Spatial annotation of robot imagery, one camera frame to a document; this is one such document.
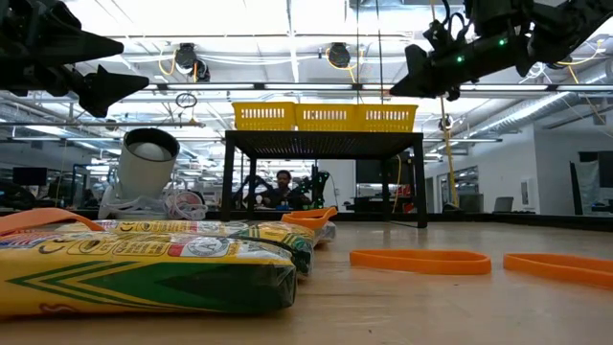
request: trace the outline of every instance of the orange rubber band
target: orange rubber band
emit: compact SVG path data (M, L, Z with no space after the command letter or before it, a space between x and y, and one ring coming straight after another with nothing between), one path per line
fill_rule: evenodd
M374 249L350 253L352 266L425 274L477 275L491 272L489 256L463 250Z
M329 207L319 210L309 211L296 211L289 214L285 214L281 221L291 224L302 225L311 230L321 229L326 225L328 219L336 216L336 208Z
M613 261L563 254L505 255L504 267L534 276L613 288Z
M7 235L13 231L32 229L36 228L37 226L48 225L70 219L82 222L90 230L104 231L104 228L88 218L76 215L66 210L48 207L23 211L14 215L1 217L0 236Z

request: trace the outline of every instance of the wooden table surface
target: wooden table surface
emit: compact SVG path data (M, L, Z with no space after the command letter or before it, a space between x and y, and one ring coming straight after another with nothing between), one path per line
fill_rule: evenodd
M119 315L0 323L0 344L612 344L613 291L508 272L505 252L613 259L613 233L495 223L339 223L295 305L264 316ZM468 249L487 276L351 268L356 248Z

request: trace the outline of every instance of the white wall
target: white wall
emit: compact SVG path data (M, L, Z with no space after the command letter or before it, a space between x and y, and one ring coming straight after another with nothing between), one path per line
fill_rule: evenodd
M541 214L574 215L569 163L579 162L580 151L613 150L613 138L592 130L575 131L585 121L534 133L538 168L538 195Z
M5 168L12 166L20 167L44 167L61 170L62 159L65 172L71 172L74 164L89 164L91 151L75 147L66 148L57 143L42 143L42 149L32 149L30 143L24 144L1 144L0 165Z
M331 176L324 189L324 206L336 205L337 199L338 210L346 212L343 203L345 201L353 203L352 198L355 196L355 161L321 159L318 161L318 167L319 171L327 171ZM334 185L338 190L336 199L334 199Z
M536 179L536 156L534 153L534 127L522 127L520 133L502 135L502 143L475 145L469 156L456 156L453 159L455 171L477 166L479 169L479 193L484 195L484 212L492 212L494 202L499 196L513 196L513 211L527 208L521 205L521 181L531 178L534 182L532 199L534 207L530 211L539 213L538 181ZM449 173L448 163L429 163L425 176L436 177ZM435 186L439 202L440 191Z

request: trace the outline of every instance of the yellow basket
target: yellow basket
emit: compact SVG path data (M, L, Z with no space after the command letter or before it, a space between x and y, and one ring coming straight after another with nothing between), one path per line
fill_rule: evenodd
M240 130L293 130L295 105L292 102L232 103Z
M417 105L360 104L357 117L362 131L412 132Z
M296 104L299 130L360 130L353 104Z

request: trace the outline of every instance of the black table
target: black table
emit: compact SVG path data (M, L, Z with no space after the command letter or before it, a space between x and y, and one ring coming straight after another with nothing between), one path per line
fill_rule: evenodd
M226 155L221 194L221 220L231 219L232 177L235 150L246 154L251 162L249 174L256 174L258 159L376 159L381 162L383 217L390 218L390 190L385 161L413 148L415 167L415 206L418 227L427 226L425 178L423 172L423 134L386 132L226 130ZM255 193L249 183L249 195ZM249 197L247 217L254 212L254 198Z

